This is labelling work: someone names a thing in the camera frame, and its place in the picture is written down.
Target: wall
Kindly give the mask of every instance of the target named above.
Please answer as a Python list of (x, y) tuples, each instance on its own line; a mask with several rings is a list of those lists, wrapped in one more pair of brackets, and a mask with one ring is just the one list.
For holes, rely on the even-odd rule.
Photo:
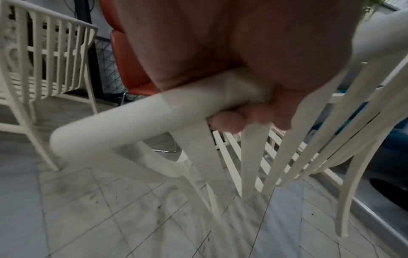
[[(59, 12), (61, 14), (74, 17), (73, 12), (65, 5), (63, 0), (26, 0), (27, 2), (33, 3), (35, 5)], [(65, 0), (66, 3), (74, 10), (74, 0)], [(92, 7), (93, 0), (88, 0), (89, 6)], [(101, 6), (99, 1), (95, 0), (95, 7), (91, 12), (92, 23), (98, 27), (98, 36), (109, 38), (112, 28), (108, 25), (105, 18), (103, 17)]]

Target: white plastic chair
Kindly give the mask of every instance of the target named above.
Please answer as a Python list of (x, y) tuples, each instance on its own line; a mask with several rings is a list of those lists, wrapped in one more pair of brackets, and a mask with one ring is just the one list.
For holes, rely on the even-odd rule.
[[(58, 165), (33, 126), (34, 102), (59, 96), (89, 103), (97, 113), (87, 56), (96, 32), (95, 26), (54, 11), (0, 0), (0, 105), (9, 106), (19, 123), (0, 123), (0, 130), (26, 134), (55, 171)], [(64, 95), (83, 85), (89, 99)]]
[[(336, 96), (334, 110), (308, 145), (303, 139), (334, 97), (333, 92), (347, 68), (304, 99), (292, 120), (291, 130), (284, 133), (276, 128), (271, 130), (270, 125), (252, 124), (238, 137), (225, 133), (242, 162), (240, 171), (232, 162), (220, 133), (214, 131), (211, 135), (205, 119), (221, 110), (262, 101), (270, 95), (270, 91), (258, 86), (256, 79), (243, 68), (58, 128), (51, 136), (51, 147), (66, 159), (103, 167), (131, 179), (146, 182), (175, 180), (206, 221), (220, 224), (217, 202), (228, 205), (232, 196), (216, 152), (214, 136), (242, 199), (250, 198), (254, 190), (271, 194), (274, 187), (287, 186), (312, 173), (329, 177), (340, 189), (336, 232), (344, 237), (351, 199), (368, 161), (391, 128), (408, 116), (408, 65), (382, 90), (376, 90), (408, 53), (408, 10), (360, 26), (353, 45), (350, 66), (362, 61), (368, 64), (346, 94), (341, 98)], [(335, 135), (366, 100), (370, 100), (367, 106)], [(104, 130), (96, 133), (95, 128)], [(141, 142), (165, 131), (169, 131), (183, 149), (177, 162), (164, 160)], [(277, 151), (267, 141), (268, 137), (279, 146)], [(265, 151), (272, 157), (272, 165), (264, 159)], [(329, 168), (353, 156), (346, 179), (341, 181)], [(192, 180), (191, 164), (207, 182), (210, 203)], [(264, 181), (259, 177), (259, 168), (266, 177)]]

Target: skin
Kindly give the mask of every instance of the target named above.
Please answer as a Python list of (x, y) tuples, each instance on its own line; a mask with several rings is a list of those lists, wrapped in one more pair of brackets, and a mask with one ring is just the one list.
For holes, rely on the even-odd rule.
[(162, 90), (247, 66), (275, 85), (265, 104), (209, 119), (236, 133), (247, 123), (288, 130), (300, 102), (351, 55), (361, 0), (115, 0), (126, 36)]

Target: orange chair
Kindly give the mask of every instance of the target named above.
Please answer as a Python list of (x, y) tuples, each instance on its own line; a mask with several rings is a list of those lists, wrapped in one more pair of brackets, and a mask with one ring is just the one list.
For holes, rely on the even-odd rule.
[[(122, 99), (119, 105), (122, 105), (127, 94), (139, 96), (151, 96), (159, 93), (160, 90), (154, 85), (143, 70), (137, 56), (134, 54), (127, 38), (125, 31), (122, 28), (120, 19), (116, 12), (114, 0), (99, 0), (102, 13), (113, 28), (110, 34), (110, 42), (112, 44), (113, 56), (115, 57), (119, 75), (123, 85), (127, 88), (127, 92), (122, 94)], [(174, 141), (174, 150), (154, 150), (157, 152), (175, 153), (177, 152), (176, 142)]]

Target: black pole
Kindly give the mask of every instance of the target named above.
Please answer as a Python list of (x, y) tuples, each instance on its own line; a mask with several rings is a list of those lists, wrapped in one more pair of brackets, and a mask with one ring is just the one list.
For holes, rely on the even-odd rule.
[[(74, 0), (74, 2), (76, 17), (86, 23), (92, 23), (88, 0)], [(93, 43), (88, 50), (88, 61), (93, 94), (95, 95), (95, 98), (102, 99), (102, 82), (99, 73), (98, 57), (96, 55), (95, 43)]]

